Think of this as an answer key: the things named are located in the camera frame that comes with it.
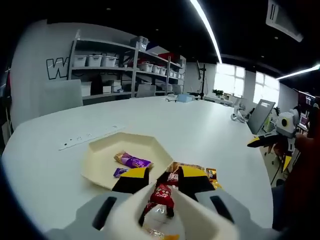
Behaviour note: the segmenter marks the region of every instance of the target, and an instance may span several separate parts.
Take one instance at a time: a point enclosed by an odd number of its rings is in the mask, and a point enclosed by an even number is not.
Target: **chair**
[[[178,84],[172,84],[172,91],[174,95],[182,94],[182,86]]]
[[[40,116],[83,106],[81,80],[53,81],[44,84],[40,94]]]
[[[262,128],[276,103],[261,99],[247,122],[252,134],[256,135]]]
[[[137,98],[154,97],[156,95],[156,85],[139,84]]]

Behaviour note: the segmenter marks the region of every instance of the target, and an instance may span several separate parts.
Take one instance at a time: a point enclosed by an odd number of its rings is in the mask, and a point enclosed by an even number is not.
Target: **person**
[[[281,231],[297,221],[306,220],[303,217],[310,211],[310,203],[318,194],[320,176],[320,111],[317,111],[314,136],[309,138],[298,133],[295,147],[300,151],[287,180],[272,188],[273,196],[273,225],[272,228]],[[277,143],[273,150],[277,156],[283,156],[286,145]]]
[[[313,107],[309,113],[308,120],[306,122],[306,128],[308,129],[307,137],[313,139],[316,134],[316,127],[318,124],[319,105],[313,104]]]

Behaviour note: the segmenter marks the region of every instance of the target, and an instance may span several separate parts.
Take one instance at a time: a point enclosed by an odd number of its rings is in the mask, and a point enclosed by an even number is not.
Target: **potted plant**
[[[212,92],[213,92],[218,98],[221,98],[222,95],[224,94],[224,91],[222,91],[222,90],[217,90],[217,89],[213,89]]]

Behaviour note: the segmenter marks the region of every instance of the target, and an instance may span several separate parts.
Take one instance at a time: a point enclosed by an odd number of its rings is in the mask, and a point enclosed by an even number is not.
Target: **floor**
[[[273,152],[273,150],[271,151],[271,153],[265,155],[265,153],[267,151],[268,151],[268,147],[260,147],[260,152],[262,154],[264,164],[265,164],[266,170],[268,172],[269,180],[271,183],[271,181],[274,178],[274,176],[277,172],[277,169],[279,167],[279,160],[278,160],[278,158],[276,158],[276,155]],[[286,180],[287,176],[288,175],[286,173],[283,174],[283,173],[281,173],[281,170],[279,170],[278,173],[276,174],[276,177],[275,177],[271,187],[276,186],[277,179]]]

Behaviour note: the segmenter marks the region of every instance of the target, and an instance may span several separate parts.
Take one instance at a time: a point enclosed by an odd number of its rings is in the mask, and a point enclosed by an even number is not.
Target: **wall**
[[[46,20],[30,25],[20,37],[11,64],[11,119],[15,129],[20,123],[39,117],[40,92],[49,81],[49,67],[60,65],[56,78],[66,80],[72,41],[80,29],[81,38],[129,44],[135,36],[110,27],[86,23],[47,24]]]
[[[200,65],[200,68],[203,68],[204,66],[202,62],[200,62],[199,65]],[[216,65],[206,63],[205,68],[206,68],[206,71],[205,71],[206,82],[204,83],[203,92],[206,95],[214,87]],[[202,77],[199,80],[197,64],[195,62],[187,62],[185,65],[183,92],[184,93],[187,93],[187,92],[200,93],[201,87],[202,87]]]
[[[204,85],[204,94],[210,92],[215,83],[216,65],[206,63],[206,80],[207,84]],[[187,62],[185,69],[185,80],[184,80],[184,92],[198,92],[201,91],[201,80],[198,80],[197,64],[195,62]],[[253,102],[255,95],[256,86],[256,73],[246,70],[243,88],[243,98],[247,101],[245,103],[246,110],[250,111],[256,107],[256,103]],[[287,112],[290,109],[298,105],[298,93],[280,83],[279,86],[279,101],[278,107],[280,111]]]
[[[298,105],[298,92],[280,83],[278,107],[280,111],[288,112]]]

